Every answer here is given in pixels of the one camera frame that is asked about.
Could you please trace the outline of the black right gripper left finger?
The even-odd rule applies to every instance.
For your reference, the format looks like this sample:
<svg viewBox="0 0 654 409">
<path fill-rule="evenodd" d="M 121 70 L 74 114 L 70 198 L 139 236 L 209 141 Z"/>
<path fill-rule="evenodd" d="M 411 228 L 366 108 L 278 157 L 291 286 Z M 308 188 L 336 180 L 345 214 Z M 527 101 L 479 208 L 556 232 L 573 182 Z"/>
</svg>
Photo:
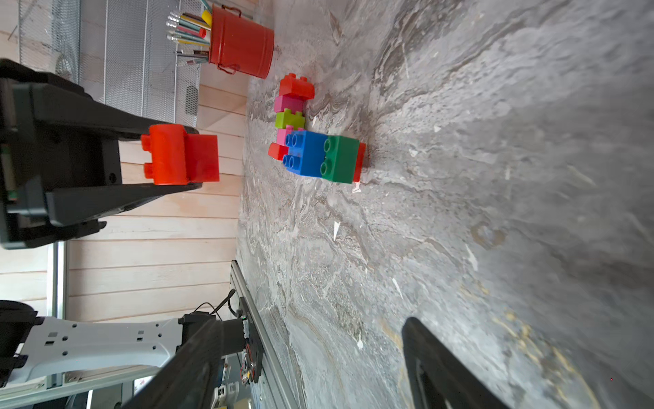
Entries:
<svg viewBox="0 0 654 409">
<path fill-rule="evenodd" d="M 223 352 L 222 321 L 184 328 L 172 360 L 124 407 L 211 408 Z"/>
</svg>

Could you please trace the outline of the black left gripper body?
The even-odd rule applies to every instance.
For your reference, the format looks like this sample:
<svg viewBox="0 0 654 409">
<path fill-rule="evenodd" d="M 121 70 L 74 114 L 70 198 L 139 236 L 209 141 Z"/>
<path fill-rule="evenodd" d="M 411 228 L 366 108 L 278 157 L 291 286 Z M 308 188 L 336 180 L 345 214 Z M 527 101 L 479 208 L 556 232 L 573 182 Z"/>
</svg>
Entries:
<svg viewBox="0 0 654 409">
<path fill-rule="evenodd" d="M 1 61 L 1 245 L 23 250 L 99 232 L 101 218 L 59 227 L 49 221 L 45 194 L 58 188 L 121 183 L 118 140 L 111 134 L 37 122 L 31 84 L 88 96 L 75 83 Z"/>
</svg>

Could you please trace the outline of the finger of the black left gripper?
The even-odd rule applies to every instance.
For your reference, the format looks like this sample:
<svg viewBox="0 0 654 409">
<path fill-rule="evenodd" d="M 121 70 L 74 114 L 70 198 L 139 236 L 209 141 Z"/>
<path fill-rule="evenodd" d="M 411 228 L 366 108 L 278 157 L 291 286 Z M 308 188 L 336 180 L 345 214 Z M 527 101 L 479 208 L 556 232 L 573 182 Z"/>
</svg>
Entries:
<svg viewBox="0 0 654 409">
<path fill-rule="evenodd" d="M 45 194 L 49 221 L 59 227 L 72 226 L 131 211 L 165 195 L 192 191 L 202 183 L 159 186 L 151 183 L 100 187 L 58 188 Z"/>
<path fill-rule="evenodd" d="M 170 125 L 96 102 L 54 85 L 31 84 L 33 115 L 44 124 L 111 134 L 121 141 L 140 140 L 155 125 Z"/>
</svg>

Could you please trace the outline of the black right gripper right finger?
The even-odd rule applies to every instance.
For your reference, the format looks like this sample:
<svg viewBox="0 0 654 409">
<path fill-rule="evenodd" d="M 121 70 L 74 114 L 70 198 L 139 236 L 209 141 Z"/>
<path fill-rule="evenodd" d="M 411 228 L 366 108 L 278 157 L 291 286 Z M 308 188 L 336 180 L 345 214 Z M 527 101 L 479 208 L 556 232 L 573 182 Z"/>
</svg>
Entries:
<svg viewBox="0 0 654 409">
<path fill-rule="evenodd" d="M 508 408 L 418 318 L 406 320 L 402 339 L 416 408 Z"/>
</svg>

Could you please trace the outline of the red curved lego brick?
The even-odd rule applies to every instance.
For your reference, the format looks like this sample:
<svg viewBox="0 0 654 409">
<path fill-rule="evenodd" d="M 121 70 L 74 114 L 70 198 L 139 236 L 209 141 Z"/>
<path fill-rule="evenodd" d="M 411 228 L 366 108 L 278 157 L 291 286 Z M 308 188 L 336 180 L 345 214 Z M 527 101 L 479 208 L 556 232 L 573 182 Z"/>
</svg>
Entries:
<svg viewBox="0 0 654 409">
<path fill-rule="evenodd" d="M 151 153 L 144 175 L 155 185 L 186 186 L 220 180 L 217 136 L 190 134 L 180 124 L 157 124 L 141 136 L 141 148 Z"/>
<path fill-rule="evenodd" d="M 298 78 L 294 73 L 289 73 L 280 81 L 279 95 L 309 101 L 315 97 L 315 88 L 306 77 Z"/>
</svg>

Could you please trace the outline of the red lego brick base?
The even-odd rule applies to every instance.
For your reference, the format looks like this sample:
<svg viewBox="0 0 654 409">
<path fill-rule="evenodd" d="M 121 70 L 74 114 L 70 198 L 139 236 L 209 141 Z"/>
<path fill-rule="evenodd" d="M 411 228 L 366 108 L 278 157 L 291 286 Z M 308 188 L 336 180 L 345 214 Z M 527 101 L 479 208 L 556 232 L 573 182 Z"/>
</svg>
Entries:
<svg viewBox="0 0 654 409">
<path fill-rule="evenodd" d="M 282 161 L 288 152 L 289 148 L 286 145 L 280 145 L 279 143 L 273 142 L 270 144 L 267 154 L 277 161 Z"/>
</svg>

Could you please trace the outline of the pink lego brick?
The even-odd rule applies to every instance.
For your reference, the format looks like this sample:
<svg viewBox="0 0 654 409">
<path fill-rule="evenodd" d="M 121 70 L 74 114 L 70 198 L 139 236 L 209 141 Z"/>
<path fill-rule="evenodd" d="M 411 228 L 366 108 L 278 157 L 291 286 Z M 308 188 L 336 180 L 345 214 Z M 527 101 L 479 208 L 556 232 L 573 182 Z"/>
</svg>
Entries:
<svg viewBox="0 0 654 409">
<path fill-rule="evenodd" d="M 281 113 L 289 109 L 292 113 L 303 112 L 305 101 L 290 95 L 278 95 L 274 100 L 274 112 Z"/>
<path fill-rule="evenodd" d="M 276 143 L 280 146 L 285 146 L 287 136 L 289 136 L 289 134 L 291 134 L 293 131 L 294 127 L 292 125 L 288 125 L 283 129 L 278 129 Z"/>
</svg>

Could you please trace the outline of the dark green lego brick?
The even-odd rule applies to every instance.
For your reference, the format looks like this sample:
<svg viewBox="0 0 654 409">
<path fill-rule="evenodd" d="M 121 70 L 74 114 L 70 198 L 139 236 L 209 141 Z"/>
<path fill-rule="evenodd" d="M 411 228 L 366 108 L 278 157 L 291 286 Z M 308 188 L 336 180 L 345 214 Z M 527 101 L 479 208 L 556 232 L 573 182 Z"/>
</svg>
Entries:
<svg viewBox="0 0 654 409">
<path fill-rule="evenodd" d="M 325 160 L 320 166 L 323 179 L 352 183 L 359 153 L 359 141 L 345 136 L 329 136 L 324 143 Z"/>
</svg>

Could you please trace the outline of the red lego brick front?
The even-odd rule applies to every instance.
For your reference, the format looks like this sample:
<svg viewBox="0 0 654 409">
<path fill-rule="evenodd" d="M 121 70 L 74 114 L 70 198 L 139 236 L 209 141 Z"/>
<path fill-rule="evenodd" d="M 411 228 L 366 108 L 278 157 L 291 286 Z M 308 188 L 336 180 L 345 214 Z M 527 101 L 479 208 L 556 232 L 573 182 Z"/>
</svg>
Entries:
<svg viewBox="0 0 654 409">
<path fill-rule="evenodd" d="M 360 183 L 367 145 L 360 142 L 354 167 L 353 183 Z"/>
</svg>

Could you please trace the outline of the lime green lego brick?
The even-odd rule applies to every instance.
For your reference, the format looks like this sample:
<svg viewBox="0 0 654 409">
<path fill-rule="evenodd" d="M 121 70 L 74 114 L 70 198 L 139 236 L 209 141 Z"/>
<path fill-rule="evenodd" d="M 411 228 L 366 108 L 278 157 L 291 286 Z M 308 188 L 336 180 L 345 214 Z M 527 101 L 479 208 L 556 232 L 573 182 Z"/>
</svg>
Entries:
<svg viewBox="0 0 654 409">
<path fill-rule="evenodd" d="M 306 128 L 306 118 L 301 111 L 292 112 L 291 109 L 286 108 L 283 112 L 276 114 L 275 126 L 278 129 L 285 130 L 291 126 L 294 131 Z"/>
</svg>

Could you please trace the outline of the blue lego brick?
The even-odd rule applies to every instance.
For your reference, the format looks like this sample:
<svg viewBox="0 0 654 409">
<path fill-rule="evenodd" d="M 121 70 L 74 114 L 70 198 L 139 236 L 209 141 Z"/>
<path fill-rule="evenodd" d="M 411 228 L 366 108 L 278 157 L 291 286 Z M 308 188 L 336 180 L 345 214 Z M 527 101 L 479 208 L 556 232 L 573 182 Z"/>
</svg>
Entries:
<svg viewBox="0 0 654 409">
<path fill-rule="evenodd" d="M 327 135 L 312 131 L 291 132 L 286 136 L 288 153 L 282 159 L 284 168 L 296 175 L 320 178 L 327 139 Z"/>
</svg>

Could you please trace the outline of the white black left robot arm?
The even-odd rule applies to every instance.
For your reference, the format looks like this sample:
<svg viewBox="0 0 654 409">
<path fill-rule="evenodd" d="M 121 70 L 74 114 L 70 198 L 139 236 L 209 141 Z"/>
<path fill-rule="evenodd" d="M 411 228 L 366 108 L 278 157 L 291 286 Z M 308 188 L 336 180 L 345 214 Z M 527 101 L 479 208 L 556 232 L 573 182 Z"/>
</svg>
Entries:
<svg viewBox="0 0 654 409">
<path fill-rule="evenodd" d="M 53 73 L 1 62 L 1 244 L 34 249 L 100 232 L 107 216 L 219 180 L 218 141 L 106 106 Z M 240 319 L 89 324 L 1 304 L 1 383 L 111 366 L 191 361 L 245 348 Z"/>
</svg>

